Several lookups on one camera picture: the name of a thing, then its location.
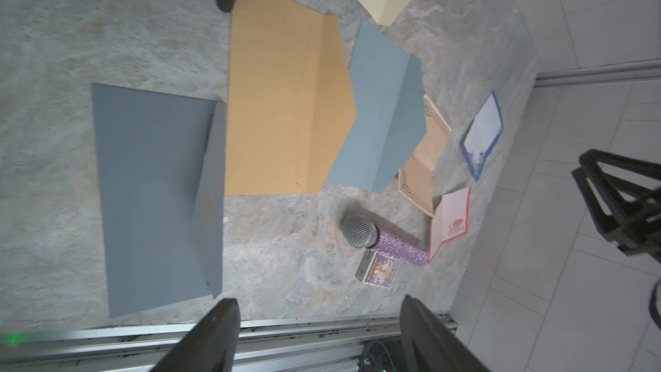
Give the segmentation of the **pink white letter paper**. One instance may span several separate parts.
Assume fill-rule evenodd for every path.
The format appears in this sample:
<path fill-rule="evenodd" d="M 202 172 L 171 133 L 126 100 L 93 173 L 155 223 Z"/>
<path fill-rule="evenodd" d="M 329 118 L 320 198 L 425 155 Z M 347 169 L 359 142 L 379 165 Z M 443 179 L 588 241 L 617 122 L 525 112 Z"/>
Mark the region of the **pink white letter paper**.
<path fill-rule="evenodd" d="M 466 187 L 442 196 L 431 222 L 430 263 L 443 245 L 468 233 L 471 194 Z"/>

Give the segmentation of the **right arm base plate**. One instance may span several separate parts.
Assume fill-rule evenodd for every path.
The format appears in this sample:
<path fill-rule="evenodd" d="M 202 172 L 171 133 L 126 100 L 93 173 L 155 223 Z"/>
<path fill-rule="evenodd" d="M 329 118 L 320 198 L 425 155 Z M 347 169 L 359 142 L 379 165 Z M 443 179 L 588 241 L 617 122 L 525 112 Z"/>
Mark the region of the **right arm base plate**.
<path fill-rule="evenodd" d="M 363 346 L 359 372 L 404 372 L 407 370 L 404 346 L 400 339 L 370 340 Z"/>

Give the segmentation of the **tan kraft envelope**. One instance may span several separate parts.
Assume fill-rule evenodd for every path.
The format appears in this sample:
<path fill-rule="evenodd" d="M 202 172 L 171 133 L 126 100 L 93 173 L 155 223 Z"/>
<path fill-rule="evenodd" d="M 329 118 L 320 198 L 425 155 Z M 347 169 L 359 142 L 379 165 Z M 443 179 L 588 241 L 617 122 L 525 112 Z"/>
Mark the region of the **tan kraft envelope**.
<path fill-rule="evenodd" d="M 355 120 L 337 17 L 294 0 L 236 0 L 225 194 L 318 193 Z"/>

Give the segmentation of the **blue bordered white letter paper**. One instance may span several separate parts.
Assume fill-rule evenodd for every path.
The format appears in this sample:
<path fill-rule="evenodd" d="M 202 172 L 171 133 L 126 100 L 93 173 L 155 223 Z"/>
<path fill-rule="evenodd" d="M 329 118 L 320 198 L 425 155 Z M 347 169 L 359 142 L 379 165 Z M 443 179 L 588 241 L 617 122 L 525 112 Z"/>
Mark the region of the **blue bordered white letter paper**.
<path fill-rule="evenodd" d="M 461 144 L 461 150 L 475 181 L 480 179 L 485 163 L 499 142 L 503 130 L 504 123 L 499 100 L 496 93 L 492 91 L 473 118 Z"/>

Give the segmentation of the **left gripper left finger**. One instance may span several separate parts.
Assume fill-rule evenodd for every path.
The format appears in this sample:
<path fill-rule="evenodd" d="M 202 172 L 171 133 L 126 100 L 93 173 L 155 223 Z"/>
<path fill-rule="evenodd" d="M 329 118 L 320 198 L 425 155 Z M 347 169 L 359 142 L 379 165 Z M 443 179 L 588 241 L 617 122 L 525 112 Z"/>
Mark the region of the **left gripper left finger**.
<path fill-rule="evenodd" d="M 236 299 L 222 299 L 151 372 L 231 371 L 240 333 Z"/>

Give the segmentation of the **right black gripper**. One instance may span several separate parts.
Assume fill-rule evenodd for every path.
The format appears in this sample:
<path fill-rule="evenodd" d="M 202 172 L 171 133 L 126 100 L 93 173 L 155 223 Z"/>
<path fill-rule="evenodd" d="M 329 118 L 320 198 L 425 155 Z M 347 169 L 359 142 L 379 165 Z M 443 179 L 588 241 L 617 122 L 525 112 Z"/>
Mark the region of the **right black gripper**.
<path fill-rule="evenodd" d="M 603 165 L 659 181 L 660 165 L 590 149 L 571 174 L 599 234 L 627 257 L 660 263 L 660 189 L 648 189 L 605 172 Z"/>

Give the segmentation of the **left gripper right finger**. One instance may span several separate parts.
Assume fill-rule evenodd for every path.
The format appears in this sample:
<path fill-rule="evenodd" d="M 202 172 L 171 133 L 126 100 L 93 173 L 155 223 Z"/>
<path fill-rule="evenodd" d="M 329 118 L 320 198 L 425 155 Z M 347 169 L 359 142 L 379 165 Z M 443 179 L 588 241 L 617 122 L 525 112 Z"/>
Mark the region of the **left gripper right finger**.
<path fill-rule="evenodd" d="M 405 297 L 400 329 L 408 371 L 489 371 L 419 299 Z"/>

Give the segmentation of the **light blue envelope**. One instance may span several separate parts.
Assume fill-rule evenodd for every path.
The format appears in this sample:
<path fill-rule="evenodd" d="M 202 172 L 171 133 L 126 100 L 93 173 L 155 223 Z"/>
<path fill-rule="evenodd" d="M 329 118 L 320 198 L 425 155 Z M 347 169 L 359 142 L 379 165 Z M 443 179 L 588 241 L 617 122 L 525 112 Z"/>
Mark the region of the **light blue envelope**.
<path fill-rule="evenodd" d="M 349 75 L 357 117 L 327 180 L 382 193 L 426 134 L 422 61 L 363 20 Z"/>

